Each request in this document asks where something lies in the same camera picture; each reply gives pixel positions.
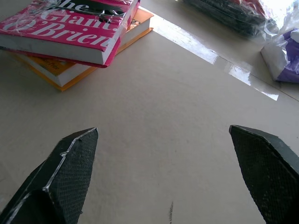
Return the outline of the pink Giant O'Brien book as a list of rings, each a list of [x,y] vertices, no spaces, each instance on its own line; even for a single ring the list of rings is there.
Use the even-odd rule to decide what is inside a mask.
[[[105,68],[140,0],[33,0],[0,21],[0,49]]]

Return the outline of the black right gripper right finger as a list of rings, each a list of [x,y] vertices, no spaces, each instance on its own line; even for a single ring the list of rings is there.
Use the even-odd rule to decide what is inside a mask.
[[[244,182],[266,224],[299,224],[299,156],[278,136],[231,125]]]

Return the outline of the purple white plastic-wrapped package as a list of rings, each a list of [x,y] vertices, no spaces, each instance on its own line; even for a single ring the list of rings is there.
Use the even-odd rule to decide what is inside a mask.
[[[299,84],[299,29],[266,44],[261,55],[274,81]]]

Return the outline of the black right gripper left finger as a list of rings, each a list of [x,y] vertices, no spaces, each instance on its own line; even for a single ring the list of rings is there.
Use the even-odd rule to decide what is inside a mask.
[[[98,129],[62,138],[0,213],[0,224],[77,224],[91,181]]]

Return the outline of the dark plastic-wrapped package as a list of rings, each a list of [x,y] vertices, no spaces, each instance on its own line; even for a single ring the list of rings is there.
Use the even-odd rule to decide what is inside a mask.
[[[266,17],[258,0],[182,1],[244,37],[269,40],[278,33],[277,23]]]

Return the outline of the orange yellow paperback book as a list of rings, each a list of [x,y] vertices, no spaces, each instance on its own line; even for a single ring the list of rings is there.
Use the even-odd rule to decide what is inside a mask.
[[[137,10],[130,26],[121,40],[121,45],[116,52],[117,54],[153,30],[153,28],[150,27],[150,19],[153,16],[152,13],[141,8]],[[12,55],[25,63],[33,72],[60,91],[65,91],[98,69],[97,67],[63,62],[55,59],[25,56],[16,53],[13,53]]]

